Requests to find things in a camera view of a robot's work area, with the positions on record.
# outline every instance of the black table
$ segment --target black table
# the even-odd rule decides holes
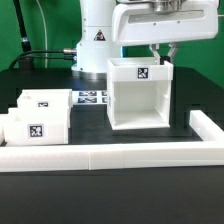
[[[22,89],[103,90],[66,69],[0,73],[0,113]],[[105,105],[72,110],[69,144],[198,141],[189,112],[224,129],[224,90],[193,69],[176,68],[169,129],[112,131]],[[224,168],[183,167],[0,174],[0,223],[223,223]]]

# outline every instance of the white box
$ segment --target white box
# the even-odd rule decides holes
[[[108,59],[107,114],[114,130],[169,126],[173,65],[155,58]]]
[[[23,90],[17,99],[18,107],[61,107],[73,106],[71,89]]]
[[[7,146],[68,143],[68,110],[9,108],[4,124]]]

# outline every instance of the black cable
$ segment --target black cable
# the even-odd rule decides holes
[[[22,56],[22,57],[17,57],[10,65],[9,69],[13,69],[15,64],[19,60],[26,60],[26,59],[61,59],[61,60],[73,60],[73,56],[64,56],[64,57],[41,57],[41,56]]]
[[[30,45],[30,42],[29,42],[27,34],[26,34],[26,28],[24,25],[21,6],[19,3],[19,0],[13,0],[13,2],[15,5],[16,15],[17,15],[18,23],[19,23],[20,34],[21,34],[21,38],[22,38],[21,44],[22,44],[23,52],[27,52],[27,51],[31,50],[31,45]]]
[[[43,54],[43,53],[64,53],[63,50],[33,50],[33,51],[27,51],[22,54],[20,54],[17,58],[23,57],[29,54]]]

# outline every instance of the white wall segment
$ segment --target white wall segment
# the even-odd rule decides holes
[[[224,131],[201,110],[190,112],[190,126],[203,141],[224,141]]]

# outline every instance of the white block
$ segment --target white block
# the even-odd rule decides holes
[[[4,125],[7,145],[68,143],[68,109],[10,108]]]
[[[0,172],[88,170],[85,147],[26,146],[0,150]]]
[[[173,65],[155,58],[108,59],[107,113],[114,130],[169,127]]]
[[[190,112],[189,124],[203,141],[224,141],[224,131],[201,110]]]
[[[224,165],[224,144],[175,142],[127,145],[124,168]]]
[[[105,146],[104,149],[89,150],[89,169],[122,169],[123,150]]]
[[[224,165],[224,142],[26,146],[0,150],[0,172]]]

